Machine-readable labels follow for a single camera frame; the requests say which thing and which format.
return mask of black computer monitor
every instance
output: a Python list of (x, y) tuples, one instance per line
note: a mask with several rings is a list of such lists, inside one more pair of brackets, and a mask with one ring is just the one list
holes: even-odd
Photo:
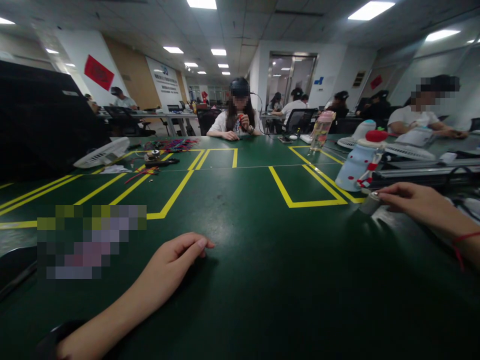
[(0, 89), (2, 181), (68, 174), (110, 142), (70, 75), (0, 61)]

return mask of smartphone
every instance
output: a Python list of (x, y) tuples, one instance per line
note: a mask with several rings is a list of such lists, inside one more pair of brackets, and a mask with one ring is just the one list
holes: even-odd
[(286, 136), (279, 136), (277, 139), (280, 140), (280, 141), (281, 141), (282, 143), (284, 143), (284, 144), (291, 144), (291, 143), (293, 143), (293, 141), (290, 140), (290, 139), (289, 139), (288, 137), (286, 137)]

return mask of plastic water bottle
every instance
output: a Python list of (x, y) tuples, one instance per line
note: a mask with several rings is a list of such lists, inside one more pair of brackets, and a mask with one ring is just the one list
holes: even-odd
[(320, 151), (327, 141), (332, 122), (335, 120), (335, 113), (333, 111), (323, 111), (318, 119), (315, 121), (315, 126), (311, 132), (311, 146), (310, 151)]

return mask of small metal cylinder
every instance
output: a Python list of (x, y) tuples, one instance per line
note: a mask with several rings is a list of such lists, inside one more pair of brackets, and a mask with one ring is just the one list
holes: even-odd
[(360, 211), (367, 215), (373, 215), (375, 211), (382, 205), (378, 192), (371, 192), (365, 201), (360, 205)]

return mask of small white fan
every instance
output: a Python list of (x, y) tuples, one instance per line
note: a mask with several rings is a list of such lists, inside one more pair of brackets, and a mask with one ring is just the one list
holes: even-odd
[(112, 162), (112, 160), (108, 158), (109, 155), (114, 155), (114, 158), (117, 159), (125, 155), (125, 151), (129, 145), (129, 138), (121, 137), (88, 153), (77, 160), (73, 166), (80, 169), (89, 169), (99, 165), (108, 165)]
[(427, 150), (401, 143), (389, 144), (386, 147), (385, 151), (390, 154), (395, 154), (413, 160), (433, 161), (436, 159), (435, 155), (433, 155), (431, 152), (428, 152)]
[(365, 120), (356, 127), (352, 136), (342, 137), (341, 139), (337, 140), (336, 143), (344, 148), (353, 149), (358, 140), (365, 139), (367, 133), (371, 130), (375, 130), (376, 128), (377, 124), (375, 121)]

